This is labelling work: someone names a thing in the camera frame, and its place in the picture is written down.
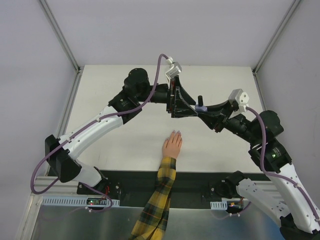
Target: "purple cable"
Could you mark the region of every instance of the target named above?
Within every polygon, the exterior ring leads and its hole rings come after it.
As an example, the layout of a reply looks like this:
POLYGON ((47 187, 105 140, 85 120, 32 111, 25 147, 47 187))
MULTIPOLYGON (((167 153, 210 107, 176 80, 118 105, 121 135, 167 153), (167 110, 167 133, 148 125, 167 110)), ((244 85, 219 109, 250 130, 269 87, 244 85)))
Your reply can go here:
MULTIPOLYGON (((251 205, 251 202, 249 202, 248 203, 248 205, 247 206, 245 206, 245 208, 242 210, 242 211, 240 211, 239 212, 239 215, 241 215, 241 214, 243 214, 244 212, 246 212, 247 210, 248 210, 248 208, 250 207, 250 205, 251 205)), ((238 214, 237 213, 234 213, 234 214, 228 214, 228 215, 226 215, 226 216, 223 216, 223 217, 216 217, 214 214, 213 214, 213 212, 212 211, 210 211, 211 212, 211 215, 215 218, 215 219, 217 219, 217 220, 224 220, 224 219, 227 219, 227 218, 229 218, 229 217, 235 217, 235 216, 238 216, 238 214)))
MULTIPOLYGON (((121 116, 121 115, 124 115, 124 114, 130 114, 130 113, 133 113, 135 111, 138 111, 140 110, 141 108, 143 108, 149 101, 150 99, 152 98, 152 96, 154 95, 155 91, 156 91, 156 87, 157 87, 157 83, 158 83, 158 78, 159 78, 159 72, 160 72, 160 65, 161 65, 161 58, 165 58, 165 59, 168 59, 168 56, 165 55, 165 54, 160 54, 159 57, 158 57, 158 62, 157 62, 157 67, 156 67, 156 73, 155 73, 155 78, 154 78, 154 83, 153 83, 153 86, 152 86, 152 89, 151 89, 151 92, 149 94, 149 96, 147 97, 147 99, 139 106, 137 106, 136 108, 134 109, 131 109, 131 110, 128 110, 128 111, 122 111, 122 112, 114 112, 114 113, 110 113, 110 114, 107 114, 107 115, 104 115, 102 116, 100 119, 106 119, 106 118, 109 118, 109 117, 112 117, 112 116, 121 116)), ((85 125, 84 127, 82 127, 79 131, 75 132, 71 137, 70 137, 70 140, 71 139, 74 139, 77 135, 79 135, 80 133, 82 133, 84 130, 86 130, 87 128, 89 128, 90 126, 92 126, 93 124, 95 124, 97 122, 97 120, 93 120, 92 122, 88 123, 87 125, 85 125)), ((31 191, 32 193, 34 194, 43 194, 45 193, 46 191, 48 191, 59 179, 55 179, 52 183, 50 183, 50 185, 48 187, 46 187, 44 190, 42 191, 37 191, 35 189, 35 179, 36 179, 36 175, 37 175, 37 172, 39 170, 39 168, 41 167, 41 165, 48 159, 51 157, 52 154, 54 154, 55 152, 57 152, 59 149, 61 149, 64 145, 66 145, 68 143, 68 141, 64 141, 63 143, 61 143, 58 147, 56 147, 54 150, 52 150, 48 155, 46 155, 39 163, 38 165, 35 167, 33 173, 32 173, 32 176, 31 176, 31 181, 30 181, 30 188, 31 188, 31 191)), ((104 195, 102 192, 98 192, 98 191, 95 191, 97 192, 98 194, 100 195, 104 195)))
POLYGON ((252 112, 255 116, 256 119, 259 121, 260 126, 261 126, 261 132, 262 132, 262 148, 261 148, 261 154, 260 154, 260 167, 262 172, 266 175, 266 176, 270 176, 270 177, 275 177, 275 178, 280 178, 280 179, 284 179, 290 183, 292 183, 294 186, 297 186, 296 188, 298 188, 298 190, 301 192, 301 194, 304 196, 306 202, 308 203, 315 219, 319 219, 319 215, 314 207, 314 205, 312 204, 310 198, 308 197, 307 193, 300 187, 298 186, 298 183, 293 181, 292 179, 286 177, 286 176, 282 176, 280 174, 277 173, 273 173, 273 172, 268 172, 265 169, 265 153, 266 153, 266 146, 267 146, 267 135, 266 135, 266 127, 264 124, 264 121, 262 120, 261 116, 259 115, 259 113, 257 113, 255 110, 253 110, 251 107, 247 107, 247 110, 249 110, 250 112, 252 112))

